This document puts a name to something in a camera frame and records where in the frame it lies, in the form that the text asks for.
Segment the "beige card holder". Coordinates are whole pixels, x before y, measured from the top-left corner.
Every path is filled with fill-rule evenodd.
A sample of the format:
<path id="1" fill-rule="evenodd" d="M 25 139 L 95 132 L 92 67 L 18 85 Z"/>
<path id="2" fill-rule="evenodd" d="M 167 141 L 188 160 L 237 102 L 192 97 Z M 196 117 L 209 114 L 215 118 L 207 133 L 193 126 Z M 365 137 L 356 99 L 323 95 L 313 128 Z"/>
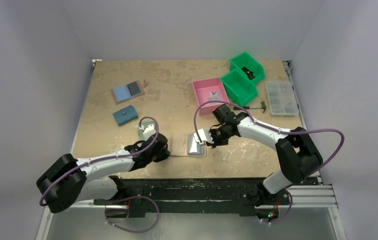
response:
<path id="1" fill-rule="evenodd" d="M 205 157 L 206 147 L 200 146 L 193 134 L 177 133 L 171 137 L 169 151 L 175 157 Z"/>

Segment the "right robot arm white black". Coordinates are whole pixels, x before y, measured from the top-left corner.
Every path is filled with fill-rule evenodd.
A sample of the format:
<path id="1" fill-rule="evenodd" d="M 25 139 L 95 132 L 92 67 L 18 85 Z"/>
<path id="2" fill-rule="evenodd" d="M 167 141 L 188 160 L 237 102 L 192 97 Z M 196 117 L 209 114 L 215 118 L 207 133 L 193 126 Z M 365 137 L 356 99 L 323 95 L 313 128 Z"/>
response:
<path id="1" fill-rule="evenodd" d="M 305 129 L 279 130 L 265 124 L 246 112 L 235 114 L 222 104 L 213 111 L 219 124 L 208 131 L 212 148 L 227 145 L 233 136 L 255 140 L 275 150 L 280 169 L 257 186 L 256 195 L 250 195 L 256 206 L 272 204 L 277 194 L 292 184 L 299 184 L 317 171 L 323 158 Z"/>

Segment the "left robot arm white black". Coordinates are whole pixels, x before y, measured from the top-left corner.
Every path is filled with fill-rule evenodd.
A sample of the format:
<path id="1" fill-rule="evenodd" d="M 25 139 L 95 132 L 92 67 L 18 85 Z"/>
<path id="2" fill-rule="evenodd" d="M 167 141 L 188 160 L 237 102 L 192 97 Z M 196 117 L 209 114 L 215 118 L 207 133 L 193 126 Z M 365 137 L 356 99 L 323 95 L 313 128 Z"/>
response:
<path id="1" fill-rule="evenodd" d="M 92 158 L 61 156 L 36 181 L 42 197 L 40 206 L 59 213 L 75 202 L 101 199 L 121 204 L 126 197 L 123 183 L 116 176 L 145 168 L 168 158 L 168 140 L 161 133 L 138 141 L 118 152 Z"/>

